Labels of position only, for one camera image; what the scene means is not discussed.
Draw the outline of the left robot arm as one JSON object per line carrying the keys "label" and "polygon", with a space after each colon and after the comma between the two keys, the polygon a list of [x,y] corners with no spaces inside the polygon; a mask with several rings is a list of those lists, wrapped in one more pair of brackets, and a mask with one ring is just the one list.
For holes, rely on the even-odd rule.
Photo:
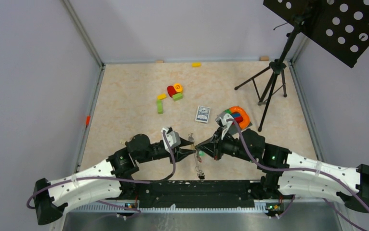
{"label": "left robot arm", "polygon": [[134,180],[138,164],[168,158],[175,165],[195,153],[186,149],[192,145],[173,130],[163,130],[162,139],[151,143],[145,134],[137,134],[125,142],[125,147],[92,167],[58,180],[42,178],[35,183],[27,207],[35,210],[38,225],[50,224],[71,210],[107,198],[129,199],[138,184],[148,180]]}

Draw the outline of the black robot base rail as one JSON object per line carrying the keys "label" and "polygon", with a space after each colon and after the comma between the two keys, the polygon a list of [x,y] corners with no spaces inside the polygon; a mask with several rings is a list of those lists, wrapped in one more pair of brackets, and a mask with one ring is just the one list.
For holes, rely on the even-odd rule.
{"label": "black robot base rail", "polygon": [[116,200],[133,200],[140,208],[249,208],[270,199],[260,183],[250,180],[190,180],[135,184]]}

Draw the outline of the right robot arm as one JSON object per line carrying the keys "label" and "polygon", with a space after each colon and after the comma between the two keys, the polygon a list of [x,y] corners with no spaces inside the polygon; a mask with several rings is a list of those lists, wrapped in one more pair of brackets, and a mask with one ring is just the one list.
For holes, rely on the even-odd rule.
{"label": "right robot arm", "polygon": [[257,164],[266,175],[261,179],[268,198],[281,195],[319,197],[344,204],[347,208],[369,212],[369,166],[342,167],[297,154],[287,148],[266,143],[257,132],[247,129],[240,138],[214,135],[196,149],[215,160],[227,154]]}

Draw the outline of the perforated metal keyring plate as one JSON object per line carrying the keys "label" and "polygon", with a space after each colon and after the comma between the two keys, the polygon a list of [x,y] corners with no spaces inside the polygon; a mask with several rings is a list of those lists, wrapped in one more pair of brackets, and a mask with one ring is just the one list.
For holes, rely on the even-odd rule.
{"label": "perforated metal keyring plate", "polygon": [[[193,133],[189,133],[188,134],[188,140],[189,141],[193,141],[194,142],[194,137],[193,137]],[[196,149],[196,145],[194,144],[194,149],[193,150],[196,150],[196,153],[193,154],[194,155],[194,160],[195,160],[195,170],[196,170],[196,173],[202,173],[202,169],[200,168],[200,163],[202,162],[202,159],[200,157],[198,157],[198,150]]]}

